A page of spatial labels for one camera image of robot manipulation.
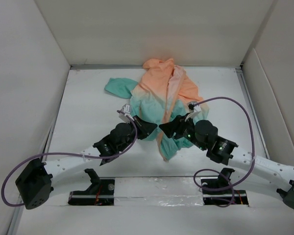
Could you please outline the orange and teal gradient jacket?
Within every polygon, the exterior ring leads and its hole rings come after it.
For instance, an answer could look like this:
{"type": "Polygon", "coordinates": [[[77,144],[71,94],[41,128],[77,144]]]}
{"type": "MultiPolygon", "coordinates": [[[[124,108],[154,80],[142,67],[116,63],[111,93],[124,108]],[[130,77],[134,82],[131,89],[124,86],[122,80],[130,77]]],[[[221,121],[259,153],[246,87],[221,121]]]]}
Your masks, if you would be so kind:
{"type": "Polygon", "coordinates": [[[104,89],[120,98],[129,99],[131,115],[160,125],[177,115],[189,112],[188,104],[203,101],[198,86],[174,59],[149,59],[139,82],[129,78],[110,78],[104,89]]]}

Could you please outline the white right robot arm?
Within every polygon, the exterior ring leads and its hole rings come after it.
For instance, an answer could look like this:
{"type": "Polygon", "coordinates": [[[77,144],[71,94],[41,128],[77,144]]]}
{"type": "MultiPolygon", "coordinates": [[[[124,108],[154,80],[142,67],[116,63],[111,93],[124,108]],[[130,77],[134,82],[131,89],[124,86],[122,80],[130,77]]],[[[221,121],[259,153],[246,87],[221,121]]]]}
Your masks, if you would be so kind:
{"type": "Polygon", "coordinates": [[[194,123],[187,115],[177,116],[159,127],[168,138],[185,138],[205,151],[210,160],[225,166],[215,181],[198,184],[202,192],[227,193],[243,183],[247,190],[278,198],[294,210],[294,166],[248,153],[219,136],[217,127],[208,120],[194,123]]]}

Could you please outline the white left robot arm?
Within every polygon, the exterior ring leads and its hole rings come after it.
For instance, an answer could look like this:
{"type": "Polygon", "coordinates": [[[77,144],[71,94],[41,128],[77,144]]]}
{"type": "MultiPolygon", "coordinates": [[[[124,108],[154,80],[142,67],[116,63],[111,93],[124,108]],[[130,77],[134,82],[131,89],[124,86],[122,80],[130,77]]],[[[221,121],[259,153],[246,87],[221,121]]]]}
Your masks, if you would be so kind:
{"type": "Polygon", "coordinates": [[[124,115],[124,118],[126,122],[117,124],[107,136],[80,154],[64,153],[63,158],[44,162],[40,158],[32,159],[15,181],[25,208],[32,210],[41,206],[59,194],[64,185],[72,191],[73,183],[69,178],[79,172],[89,176],[82,183],[84,193],[101,193],[102,180],[93,165],[113,161],[128,151],[136,140],[146,139],[158,127],[138,116],[124,115]]]}

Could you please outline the clear plastic taped strip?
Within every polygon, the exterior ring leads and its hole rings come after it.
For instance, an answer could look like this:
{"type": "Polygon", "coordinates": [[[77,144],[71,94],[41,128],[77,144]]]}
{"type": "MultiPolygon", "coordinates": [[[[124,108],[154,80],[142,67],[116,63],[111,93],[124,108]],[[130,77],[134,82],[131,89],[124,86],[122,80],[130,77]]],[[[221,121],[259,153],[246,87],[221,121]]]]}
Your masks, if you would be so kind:
{"type": "Polygon", "coordinates": [[[202,206],[203,194],[190,177],[115,179],[115,206],[202,206]]]}

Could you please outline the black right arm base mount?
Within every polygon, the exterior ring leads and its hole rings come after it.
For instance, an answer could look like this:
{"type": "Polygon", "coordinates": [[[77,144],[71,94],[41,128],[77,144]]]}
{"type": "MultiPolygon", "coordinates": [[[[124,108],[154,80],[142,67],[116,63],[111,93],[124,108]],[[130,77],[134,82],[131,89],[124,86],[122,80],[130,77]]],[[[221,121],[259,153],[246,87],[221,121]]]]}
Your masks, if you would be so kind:
{"type": "MultiPolygon", "coordinates": [[[[234,172],[233,169],[224,168],[221,170],[221,174],[223,174],[226,178],[224,179],[222,176],[208,176],[201,177],[200,182],[203,187],[207,188],[222,188],[225,186],[229,186],[228,181],[231,181],[230,176],[234,172]]],[[[207,191],[207,190],[199,190],[203,194],[203,203],[204,205],[214,205],[217,207],[225,207],[228,205],[232,199],[232,190],[227,189],[223,191],[207,191]]],[[[231,205],[248,205],[247,193],[245,190],[234,189],[234,197],[231,205]]]]}

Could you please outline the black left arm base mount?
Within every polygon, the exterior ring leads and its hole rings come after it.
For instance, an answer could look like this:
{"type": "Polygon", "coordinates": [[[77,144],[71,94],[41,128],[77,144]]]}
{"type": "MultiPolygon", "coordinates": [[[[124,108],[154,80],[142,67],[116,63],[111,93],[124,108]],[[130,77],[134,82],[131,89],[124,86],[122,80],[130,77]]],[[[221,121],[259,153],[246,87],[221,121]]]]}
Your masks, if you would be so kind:
{"type": "Polygon", "coordinates": [[[72,191],[68,204],[71,206],[113,206],[115,178],[100,178],[93,169],[85,169],[91,184],[85,190],[72,191]]]}

